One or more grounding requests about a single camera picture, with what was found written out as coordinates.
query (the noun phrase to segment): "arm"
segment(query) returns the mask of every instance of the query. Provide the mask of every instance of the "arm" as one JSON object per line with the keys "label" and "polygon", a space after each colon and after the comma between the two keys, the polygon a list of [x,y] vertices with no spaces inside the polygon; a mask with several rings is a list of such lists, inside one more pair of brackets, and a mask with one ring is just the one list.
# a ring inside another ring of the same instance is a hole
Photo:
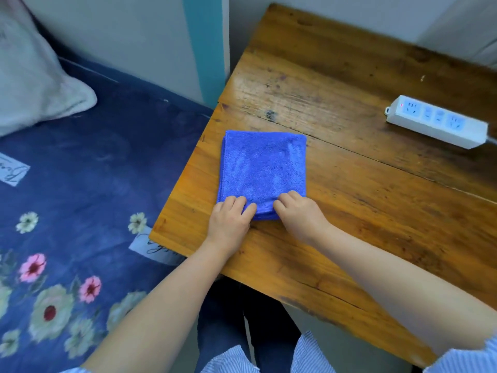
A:
{"label": "arm", "polygon": [[497,311],[472,295],[331,225],[295,191],[278,199],[274,208],[290,233],[338,264],[438,355],[482,348],[497,332]]}
{"label": "arm", "polygon": [[169,274],[83,364],[92,373],[169,371],[227,259],[238,250],[257,206],[244,197],[217,203],[200,248]]}

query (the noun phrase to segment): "forearm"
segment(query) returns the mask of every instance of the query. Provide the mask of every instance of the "forearm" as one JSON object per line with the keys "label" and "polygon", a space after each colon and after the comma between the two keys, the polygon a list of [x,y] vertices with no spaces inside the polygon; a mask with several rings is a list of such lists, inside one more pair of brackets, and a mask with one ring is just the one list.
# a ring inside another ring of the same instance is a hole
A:
{"label": "forearm", "polygon": [[494,309],[414,264],[332,225],[315,245],[437,354],[481,348],[497,332]]}
{"label": "forearm", "polygon": [[168,371],[226,260],[204,242],[123,319],[83,367],[93,373]]}

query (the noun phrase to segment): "finger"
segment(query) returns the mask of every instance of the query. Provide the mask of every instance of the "finger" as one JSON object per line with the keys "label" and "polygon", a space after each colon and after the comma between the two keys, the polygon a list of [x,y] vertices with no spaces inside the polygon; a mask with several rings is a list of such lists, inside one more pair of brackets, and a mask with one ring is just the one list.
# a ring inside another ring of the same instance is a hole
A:
{"label": "finger", "polygon": [[302,197],[300,196],[300,194],[294,190],[291,190],[288,192],[288,194],[292,197],[293,200],[299,200],[299,199],[302,199]]}
{"label": "finger", "polygon": [[250,221],[251,219],[253,219],[256,212],[257,212],[257,204],[252,203],[245,209],[245,211],[242,213],[242,216],[245,217],[247,221]]}
{"label": "finger", "polygon": [[224,200],[224,204],[223,204],[222,210],[223,211],[229,211],[233,207],[233,204],[235,203],[235,200],[237,200],[236,197],[234,197],[234,196],[228,196]]}
{"label": "finger", "polygon": [[278,214],[278,216],[280,216],[280,218],[281,218],[281,215],[283,214],[283,212],[286,209],[285,205],[281,201],[279,201],[279,200],[275,200],[274,201],[273,208],[276,211],[276,213]]}
{"label": "finger", "polygon": [[214,208],[212,209],[212,213],[214,212],[219,212],[221,210],[221,208],[223,207],[223,201],[220,201],[219,203],[217,203]]}
{"label": "finger", "polygon": [[231,209],[233,209],[233,211],[237,214],[242,214],[245,203],[247,203],[247,198],[245,196],[237,197]]}
{"label": "finger", "polygon": [[278,200],[281,201],[283,203],[283,205],[285,207],[289,207],[290,205],[293,205],[295,203],[295,200],[293,200],[293,198],[287,194],[286,192],[284,193],[281,193],[279,196],[278,196]]}

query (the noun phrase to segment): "white power strip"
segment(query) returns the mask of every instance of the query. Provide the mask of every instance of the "white power strip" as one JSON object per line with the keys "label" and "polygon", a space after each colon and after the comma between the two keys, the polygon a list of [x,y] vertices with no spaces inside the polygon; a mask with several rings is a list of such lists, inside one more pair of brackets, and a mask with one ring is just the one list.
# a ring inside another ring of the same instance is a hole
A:
{"label": "white power strip", "polygon": [[385,115],[389,123],[466,149],[487,141],[488,123],[405,95],[387,107]]}

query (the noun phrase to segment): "striped shirt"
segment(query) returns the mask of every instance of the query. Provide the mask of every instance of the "striped shirt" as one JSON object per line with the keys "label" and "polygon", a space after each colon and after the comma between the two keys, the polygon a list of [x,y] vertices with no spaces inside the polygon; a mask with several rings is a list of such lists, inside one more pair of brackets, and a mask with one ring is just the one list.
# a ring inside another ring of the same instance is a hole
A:
{"label": "striped shirt", "polygon": [[[201,373],[258,373],[241,346],[228,349],[208,362]],[[425,373],[497,373],[497,336],[489,339],[482,350],[449,350]],[[90,373],[74,368],[62,373]],[[311,332],[303,334],[293,354],[291,373],[335,373],[321,352]]]}

